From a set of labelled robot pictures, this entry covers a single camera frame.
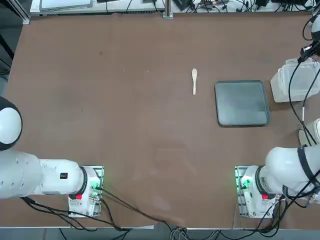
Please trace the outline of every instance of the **floor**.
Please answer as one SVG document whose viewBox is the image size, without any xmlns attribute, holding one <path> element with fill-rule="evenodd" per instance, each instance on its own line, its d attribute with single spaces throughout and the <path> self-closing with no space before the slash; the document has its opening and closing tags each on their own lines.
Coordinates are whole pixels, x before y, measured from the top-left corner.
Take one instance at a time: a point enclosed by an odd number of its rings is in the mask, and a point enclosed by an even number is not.
<svg viewBox="0 0 320 240">
<path fill-rule="evenodd" d="M 30 9 L 30 0 L 20 0 L 20 2 L 26 10 Z M 17 47 L 21 30 L 21 19 L 0 5 L 0 33 L 13 51 Z M 0 48 L 0 58 L 11 65 L 12 60 L 2 48 Z M 3 73 L 4 69 L 0 66 L 0 96 L 3 96 L 8 80 L 8 75 Z M 111 240 L 121 234 L 112 228 L 100 228 L 95 232 L 78 231 L 70 228 L 63 228 L 62 231 L 67 240 Z M 247 234 L 241 230 L 224 230 L 223 233 L 230 238 L 239 238 Z M 164 225 L 158 224 L 154 229 L 135 229 L 126 236 L 125 240 L 166 240 L 169 238 L 169 234 Z M 195 230 L 191 231 L 189 236 L 192 239 L 205 239 L 210 234 L 210 230 Z M 319 234 L 320 231 L 317 230 L 280 230 L 273 239 L 318 240 Z M 1 240 L 64 240 L 58 228 L 0 228 L 0 236 Z M 247 239 L 260 240 L 263 238 L 256 233 Z M 217 239 L 223 240 L 226 238 L 219 235 Z"/>
<path fill-rule="evenodd" d="M 112 240 L 121 235 L 112 228 L 100 228 L 95 232 L 79 231 L 75 229 L 62 228 L 62 232 L 67 240 Z M 210 230 L 194 230 L 189 233 L 189 237 L 193 240 L 203 240 L 210 236 Z M 167 240 L 169 239 L 168 230 L 162 226 L 157 225 L 155 229 L 135 229 L 131 231 L 125 240 Z M 223 234 L 229 238 L 240 238 L 248 234 L 248 232 L 241 230 L 224 230 Z M 64 240 L 58 228 L 8 228 L 0 229 L 1 240 Z M 225 240 L 223 236 L 219 235 L 217 240 Z M 262 240 L 263 236 L 255 233 L 246 238 L 248 240 Z M 313 230 L 279 230 L 274 240 L 318 240 L 319 231 Z"/>
</svg>

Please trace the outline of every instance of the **black strap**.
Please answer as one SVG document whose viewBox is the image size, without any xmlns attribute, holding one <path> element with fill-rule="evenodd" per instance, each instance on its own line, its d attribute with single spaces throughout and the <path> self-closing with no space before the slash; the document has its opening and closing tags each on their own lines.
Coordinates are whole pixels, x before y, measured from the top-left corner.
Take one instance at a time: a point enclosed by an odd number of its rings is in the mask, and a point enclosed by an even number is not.
<svg viewBox="0 0 320 240">
<path fill-rule="evenodd" d="M 83 184 L 82 184 L 80 190 L 77 193 L 69 194 L 69 197 L 71 199 L 73 199 L 73 200 L 77 198 L 77 195 L 84 194 L 84 192 L 86 190 L 86 187 L 87 187 L 87 184 L 88 184 L 88 175 L 87 175 L 87 172 L 86 172 L 85 168 L 83 166 L 79 166 L 79 168 L 83 172 Z"/>
<path fill-rule="evenodd" d="M 304 174 L 315 187 L 317 188 L 320 187 L 320 182 L 317 180 L 316 177 L 314 177 L 315 175 L 311 171 L 310 166 L 308 164 L 306 153 L 305 153 L 305 146 L 301 145 L 300 147 L 298 147 L 297 152 L 298 152 L 298 157 L 300 160 L 301 167 L 304 171 Z"/>
</svg>

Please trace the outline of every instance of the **black cable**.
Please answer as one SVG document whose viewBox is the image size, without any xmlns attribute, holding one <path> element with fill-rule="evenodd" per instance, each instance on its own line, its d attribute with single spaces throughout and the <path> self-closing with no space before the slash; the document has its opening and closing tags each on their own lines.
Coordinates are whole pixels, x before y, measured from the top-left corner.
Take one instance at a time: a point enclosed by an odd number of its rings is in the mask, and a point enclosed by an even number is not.
<svg viewBox="0 0 320 240">
<path fill-rule="evenodd" d="M 213 240 L 217 240 L 218 239 L 218 237 L 219 237 L 219 235 L 220 235 L 220 231 L 218 231 L 218 234 L 215 236 L 215 238 L 213 239 Z"/>
<path fill-rule="evenodd" d="M 201 239 L 192 239 L 192 238 L 190 238 L 190 237 L 187 235 L 186 232 L 185 232 L 185 235 L 186 235 L 186 237 L 188 238 L 188 240 L 208 240 L 209 238 L 213 237 L 213 235 L 215 234 L 215 231 L 216 231 L 216 230 L 212 230 L 212 232 L 210 233 L 209 236 L 207 236 L 207 237 L 205 237 L 205 238 L 201 238 Z"/>
<path fill-rule="evenodd" d="M 0 58 L 0 64 L 2 66 L 4 66 L 5 68 L 7 68 L 8 70 L 11 69 L 11 66 L 8 63 L 6 63 L 5 61 L 3 61 L 1 58 Z"/>
<path fill-rule="evenodd" d="M 257 226 L 254 230 L 252 230 L 252 233 L 247 234 L 247 235 L 242 236 L 242 237 L 239 237 L 239 238 L 230 238 L 230 237 L 227 237 L 227 236 L 225 236 L 225 235 L 220 231 L 221 235 L 224 236 L 226 239 L 229 239 L 229 240 L 240 240 L 240 239 L 244 239 L 244 238 L 246 238 L 246 237 L 252 236 L 252 235 L 255 234 L 256 232 L 269 233 L 270 231 L 272 231 L 272 230 L 277 226 L 276 232 L 275 232 L 273 235 L 270 235 L 270 236 L 265 235 L 265 236 L 264 236 L 264 237 L 273 237 L 275 234 L 277 234 L 277 232 L 278 232 L 278 230 L 279 230 L 279 227 L 278 227 L 278 226 L 280 226 L 280 222 L 281 222 L 281 220 L 283 219 L 283 217 L 285 216 L 285 213 L 287 212 L 287 210 L 290 208 L 290 206 L 294 203 L 295 200 L 297 200 L 298 198 L 301 197 L 301 195 L 302 195 L 302 193 L 304 192 L 304 190 L 312 183 L 312 181 L 314 181 L 314 179 L 317 178 L 317 176 L 318 176 L 319 174 L 320 174 L 320 170 L 318 170 L 318 171 L 316 172 L 316 174 L 308 181 L 308 183 L 298 192 L 298 194 L 292 198 L 292 201 L 291 201 L 289 204 L 288 204 L 288 202 L 286 201 L 284 210 L 283 210 L 282 214 L 279 215 L 278 220 L 277 220 L 277 222 L 275 223 L 274 226 L 268 226 L 268 227 L 265 227 L 265 228 L 259 230 L 259 227 L 260 227 L 263 219 L 266 217 L 267 213 L 268 213 L 268 212 L 270 211 L 270 209 L 272 208 L 272 206 L 271 206 L 271 207 L 268 208 L 268 210 L 266 211 L 266 213 L 265 213 L 265 214 L 263 215 L 263 217 L 261 218 L 258 226 Z M 283 195 L 283 196 L 279 199 L 279 204 L 280 204 L 281 200 L 282 200 L 284 197 L 285 197 L 285 196 Z"/>
<path fill-rule="evenodd" d="M 156 0 L 153 0 L 153 5 L 154 5 L 155 10 L 158 12 L 158 8 L 156 6 Z"/>
<path fill-rule="evenodd" d="M 274 232 L 272 235 L 265 235 L 265 234 L 263 234 L 262 232 L 260 232 L 260 234 L 261 234 L 262 236 L 264 236 L 265 238 L 273 238 L 273 237 L 278 233 L 278 231 L 279 231 L 279 228 L 280 228 L 280 207 L 281 207 L 281 202 L 282 202 L 282 201 L 279 202 L 279 206 L 278 206 L 278 224 L 276 225 L 276 230 L 275 230 L 275 232 Z"/>
<path fill-rule="evenodd" d="M 59 228 L 59 231 L 60 231 L 62 237 L 64 238 L 64 240 L 68 240 L 68 239 L 66 238 L 66 236 L 64 235 L 64 233 L 62 232 L 61 228 Z"/>
<path fill-rule="evenodd" d="M 192 3 L 189 4 L 188 9 L 185 11 L 185 13 L 187 13 L 189 11 L 189 9 L 191 8 L 192 4 L 194 4 L 195 0 L 192 1 Z"/>
<path fill-rule="evenodd" d="M 61 213 L 67 213 L 67 214 L 76 214 L 76 215 L 80 215 L 80 216 L 84 216 L 86 218 L 89 218 L 89 219 L 92 219 L 92 220 L 95 220 L 95 221 L 98 221 L 98 222 L 102 222 L 102 223 L 105 223 L 105 224 L 108 224 L 108 225 L 111 225 L 113 226 L 112 222 L 108 222 L 108 221 L 105 221 L 105 220 L 101 220 L 99 218 L 95 218 L 93 216 L 88 216 L 88 215 L 85 215 L 83 213 L 80 213 L 80 212 L 76 212 L 76 211 L 69 211 L 69 210 L 61 210 L 61 209 L 57 209 L 57 208 L 53 208 L 53 207 L 49 207 L 49 206 L 46 206 L 46 205 L 43 205 L 43 204 L 39 204 L 37 203 L 36 201 L 32 200 L 31 198 L 29 197 L 24 197 L 24 199 L 28 199 L 29 200 L 29 204 L 31 205 L 35 205 L 35 206 L 38 206 L 38 207 L 41 207 L 41 208 L 45 208 L 47 210 L 52 210 L 52 211 L 55 211 L 55 212 L 61 212 Z"/>
<path fill-rule="evenodd" d="M 122 231 L 128 231 L 129 229 L 125 229 L 125 228 L 121 228 L 120 226 L 116 225 L 115 221 L 114 221 L 114 218 L 112 217 L 112 214 L 111 214 L 111 210 L 110 210 L 110 207 L 109 205 L 106 203 L 105 200 L 103 200 L 102 198 L 100 199 L 100 201 L 102 202 L 102 204 L 105 206 L 107 212 L 108 212 L 108 215 L 109 215 L 109 218 L 112 222 L 112 225 L 113 227 L 115 228 L 115 230 L 119 231 L 119 232 L 122 232 Z"/>
<path fill-rule="evenodd" d="M 122 240 L 123 240 L 131 230 L 132 230 L 132 229 L 129 229 L 127 232 L 125 232 L 125 233 L 123 233 L 123 234 L 121 234 L 121 235 L 119 235 L 119 236 L 116 236 L 116 237 L 112 238 L 111 240 L 117 240 L 117 239 L 119 239 L 119 238 L 121 238 L 121 237 L 123 237 L 123 238 L 122 238 Z"/>
<path fill-rule="evenodd" d="M 228 8 L 227 8 L 227 5 L 225 4 L 225 1 L 224 0 L 221 0 L 222 4 L 223 4 L 223 7 L 225 8 L 225 11 L 228 12 Z"/>
<path fill-rule="evenodd" d="M 306 127 L 305 123 L 304 123 L 304 122 L 300 119 L 300 117 L 298 116 L 298 114 L 297 114 L 297 112 L 296 112 L 296 110 L 295 110 L 295 108 L 294 108 L 294 106 L 293 106 L 293 104 L 292 104 L 292 101 L 291 101 L 291 88 L 290 88 L 290 87 L 291 87 L 291 82 L 292 82 L 292 79 L 293 79 L 293 77 L 294 77 L 294 75 L 295 75 L 298 67 L 300 66 L 300 64 L 301 64 L 301 63 L 299 62 L 299 63 L 296 65 L 296 67 L 295 67 L 295 69 L 293 70 L 293 73 L 292 73 L 292 75 L 291 75 L 291 77 L 290 77 L 290 80 L 289 80 L 289 87 L 288 87 L 289 103 L 290 103 L 290 106 L 291 106 L 291 108 L 292 108 L 292 111 L 293 111 L 294 115 L 296 116 L 296 118 L 297 118 L 297 119 L 299 120 L 299 122 L 301 123 L 303 129 L 305 129 L 305 131 L 310 135 L 310 137 L 311 137 L 312 141 L 314 142 L 314 144 L 317 144 L 316 140 L 315 140 L 314 137 L 311 135 L 311 133 L 310 133 L 309 129 Z"/>
<path fill-rule="evenodd" d="M 162 220 L 162 219 L 153 217 L 153 216 L 151 216 L 151 215 L 148 215 L 148 214 L 144 213 L 143 211 L 140 211 L 138 208 L 130 205 L 129 203 L 123 201 L 122 199 L 120 199 L 119 197 L 117 197 L 116 195 L 114 195 L 113 193 L 111 193 L 111 192 L 109 192 L 109 191 L 107 191 L 107 190 L 105 190 L 105 189 L 103 189 L 103 188 L 101 188 L 101 187 L 96 187 L 95 189 L 101 190 L 101 191 L 105 192 L 106 194 L 112 196 L 113 198 L 115 198 L 115 199 L 118 200 L 119 202 L 121 202 L 121 203 L 123 203 L 124 205 L 126 205 L 127 207 L 129 207 L 131 210 L 133 210 L 133 211 L 135 211 L 135 212 L 143 215 L 144 217 L 146 217 L 146 218 L 148 218 L 148 219 L 151 219 L 151 220 L 156 221 L 156 222 L 164 223 L 164 224 L 170 229 L 170 231 L 172 231 L 171 227 L 169 226 L 169 224 L 168 224 L 165 220 Z"/>
<path fill-rule="evenodd" d="M 206 11 L 209 13 L 209 10 L 208 10 L 208 7 L 207 7 L 206 2 L 204 1 L 203 4 L 204 4 L 204 6 L 205 6 Z"/>
<path fill-rule="evenodd" d="M 235 1 L 236 1 L 236 2 L 239 2 L 239 3 L 242 3 L 241 10 L 242 10 L 243 6 L 245 6 L 246 9 L 249 10 L 249 8 L 247 7 L 247 5 L 246 5 L 246 3 L 245 3 L 245 0 L 243 0 L 243 1 L 235 0 Z"/>
<path fill-rule="evenodd" d="M 319 69 L 318 72 L 316 73 L 316 75 L 315 75 L 315 77 L 314 77 L 314 79 L 313 79 L 313 81 L 312 81 L 312 83 L 311 83 L 308 91 L 306 92 L 306 95 L 305 95 L 305 97 L 304 97 L 303 104 L 302 104 L 302 107 L 303 107 L 303 108 L 306 106 L 306 100 L 307 100 L 307 98 L 308 98 L 308 95 L 309 95 L 312 87 L 314 86 L 314 84 L 315 84 L 315 82 L 316 82 L 319 74 L 320 74 L 320 69 Z"/>
<path fill-rule="evenodd" d="M 128 12 L 128 9 L 130 7 L 130 4 L 131 4 L 132 0 L 130 0 L 129 4 L 128 4 L 128 7 L 126 8 L 125 12 L 127 13 Z"/>
<path fill-rule="evenodd" d="M 280 6 L 275 10 L 275 12 L 278 11 L 281 8 L 282 4 L 283 3 L 280 3 Z"/>
<path fill-rule="evenodd" d="M 129 233 L 129 232 L 127 231 L 127 232 L 123 235 L 123 237 L 121 238 L 121 240 L 124 240 L 128 233 Z"/>
<path fill-rule="evenodd" d="M 308 183 L 298 192 L 298 194 L 296 196 L 293 197 L 292 201 L 285 206 L 279 220 L 276 222 L 276 225 L 280 223 L 280 221 L 283 219 L 283 217 L 285 216 L 285 213 L 287 212 L 287 210 L 290 208 L 290 206 L 294 203 L 295 200 L 297 200 L 298 198 L 300 198 L 300 195 L 304 192 L 304 190 L 317 178 L 317 176 L 320 174 L 320 170 L 318 170 L 315 175 L 313 175 L 313 177 L 308 181 Z"/>
<path fill-rule="evenodd" d="M 244 236 L 242 236 L 242 237 L 239 237 L 239 238 L 230 238 L 230 237 L 227 237 L 227 236 L 225 236 L 225 235 L 221 232 L 221 230 L 220 230 L 220 234 L 221 234 L 222 236 L 224 236 L 226 239 L 229 239 L 229 240 L 240 240 L 240 239 L 244 239 L 244 238 L 247 238 L 247 237 L 252 236 L 252 235 L 255 234 L 256 232 L 258 232 L 258 229 L 259 229 L 260 225 L 262 224 L 262 221 L 265 219 L 266 215 L 268 214 L 268 212 L 270 211 L 270 209 L 271 209 L 273 206 L 274 206 L 274 205 L 271 205 L 271 206 L 268 208 L 268 210 L 265 212 L 265 214 L 264 214 L 263 217 L 261 218 L 258 226 L 257 226 L 251 233 L 249 233 L 249 234 L 247 234 L 247 235 L 244 235 Z"/>
<path fill-rule="evenodd" d="M 219 8 L 217 8 L 216 6 L 213 6 L 213 8 L 217 9 L 219 13 L 221 13 L 221 11 L 219 10 Z"/>
<path fill-rule="evenodd" d="M 86 231 L 88 231 L 88 232 L 95 232 L 95 231 L 97 230 L 97 229 L 88 229 L 88 228 L 84 227 L 78 220 L 76 220 L 75 218 L 73 218 L 73 217 L 71 217 L 71 216 L 68 216 L 68 215 L 65 215 L 65 214 L 62 214 L 62 213 L 57 213 L 57 212 L 55 212 L 55 211 L 53 211 L 53 210 L 48 210 L 48 211 L 42 210 L 42 209 L 39 209 L 39 208 L 37 208 L 37 207 L 35 207 L 35 206 L 32 206 L 32 205 L 31 205 L 30 203 L 28 203 L 26 200 L 24 200 L 24 202 L 25 202 L 29 207 L 31 207 L 32 209 L 34 209 L 34 210 L 36 210 L 36 211 L 38 211 L 38 212 L 42 212 L 42 213 L 47 213 L 47 214 L 50 214 L 50 215 L 58 216 L 58 217 L 61 218 L 63 221 L 65 221 L 67 224 L 69 224 L 71 227 L 73 227 L 73 228 L 75 228 L 75 229 L 77 229 L 77 230 L 86 230 Z M 75 226 L 74 224 L 72 224 L 72 223 L 69 222 L 68 220 L 64 219 L 63 217 L 75 221 L 81 228 Z"/>
</svg>

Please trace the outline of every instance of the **green led light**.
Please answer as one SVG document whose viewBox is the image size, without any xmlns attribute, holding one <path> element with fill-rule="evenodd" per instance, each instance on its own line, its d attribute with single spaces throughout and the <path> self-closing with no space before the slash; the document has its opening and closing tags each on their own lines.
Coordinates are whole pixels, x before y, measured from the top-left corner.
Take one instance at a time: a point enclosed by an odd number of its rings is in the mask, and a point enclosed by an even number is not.
<svg viewBox="0 0 320 240">
<path fill-rule="evenodd" d="M 244 182 L 242 182 L 242 184 L 243 184 L 245 187 L 249 188 L 249 187 L 250 187 L 250 180 L 247 179 L 247 180 L 245 180 Z"/>
</svg>

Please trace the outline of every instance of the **table surface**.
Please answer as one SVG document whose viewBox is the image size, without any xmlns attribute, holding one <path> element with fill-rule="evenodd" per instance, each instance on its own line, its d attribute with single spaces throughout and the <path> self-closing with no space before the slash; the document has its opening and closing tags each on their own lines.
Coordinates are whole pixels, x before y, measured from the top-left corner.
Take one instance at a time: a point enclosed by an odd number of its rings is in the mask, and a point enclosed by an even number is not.
<svg viewBox="0 0 320 240">
<path fill-rule="evenodd" d="M 273 101 L 270 79 L 306 44 L 302 27 L 308 17 L 35 18 L 23 26 L 7 87 L 6 97 L 23 117 L 14 148 L 39 158 L 104 165 L 108 190 L 173 224 L 254 228 L 256 219 L 235 211 L 235 166 L 261 165 L 270 149 L 298 146 L 298 121 L 288 103 Z M 198 71 L 195 96 L 193 68 Z M 262 80 L 270 124 L 220 127 L 214 94 L 219 80 Z M 308 101 L 307 122 L 319 117 L 319 100 Z M 33 198 L 68 208 L 66 196 Z M 118 224 L 153 223 L 107 200 Z M 18 198 L 1 200 L 0 212 L 0 226 L 66 226 Z M 281 227 L 319 229 L 319 214 L 317 204 L 293 206 Z M 108 219 L 105 211 L 101 218 Z"/>
</svg>

